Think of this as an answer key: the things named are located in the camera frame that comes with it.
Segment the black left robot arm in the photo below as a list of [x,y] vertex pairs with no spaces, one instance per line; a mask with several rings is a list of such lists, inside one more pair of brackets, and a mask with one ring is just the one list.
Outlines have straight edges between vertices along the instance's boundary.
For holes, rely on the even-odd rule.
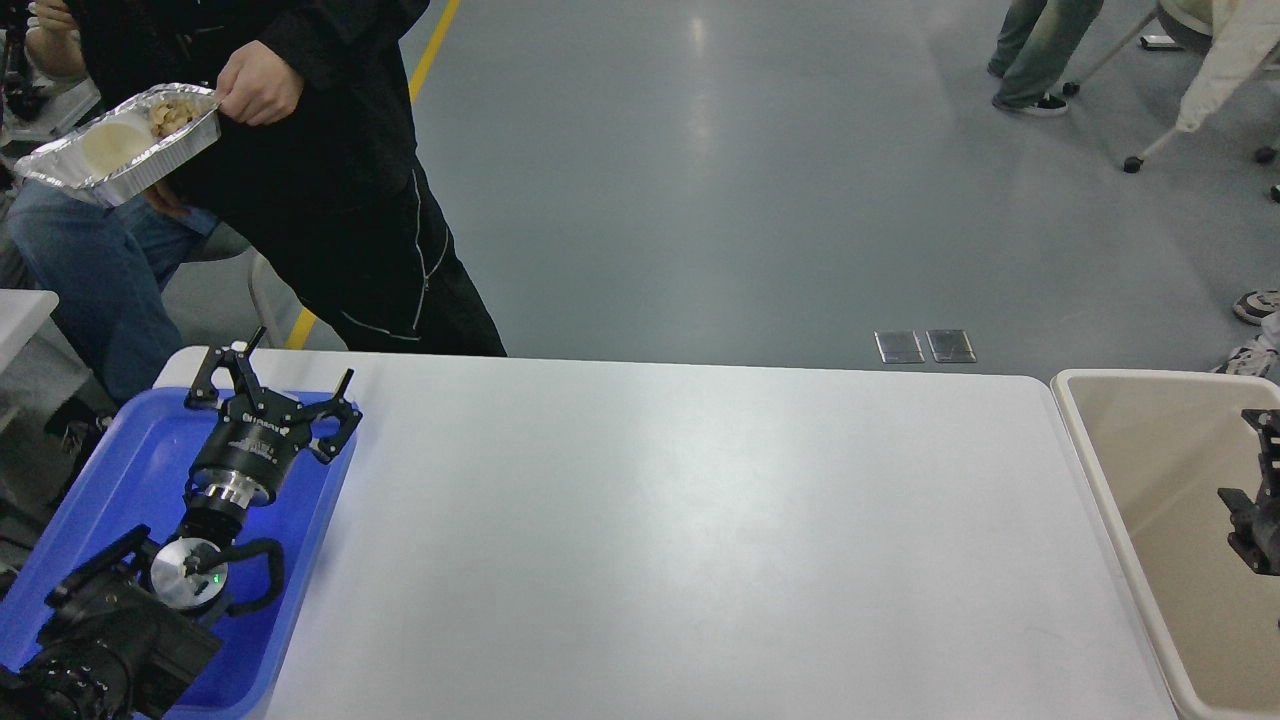
[[5,719],[244,719],[278,674],[353,454],[353,372],[252,348],[131,400],[3,600]]

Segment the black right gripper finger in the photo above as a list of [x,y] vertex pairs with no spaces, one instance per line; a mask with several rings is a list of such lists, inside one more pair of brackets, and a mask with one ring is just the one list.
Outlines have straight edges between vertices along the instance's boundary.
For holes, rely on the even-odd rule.
[[1279,501],[1266,498],[1256,503],[1244,491],[1234,488],[1219,488],[1217,495],[1230,514],[1230,547],[1253,573],[1277,577]]
[[1260,439],[1261,482],[1256,501],[1272,501],[1279,496],[1279,410],[1243,409],[1242,419]]

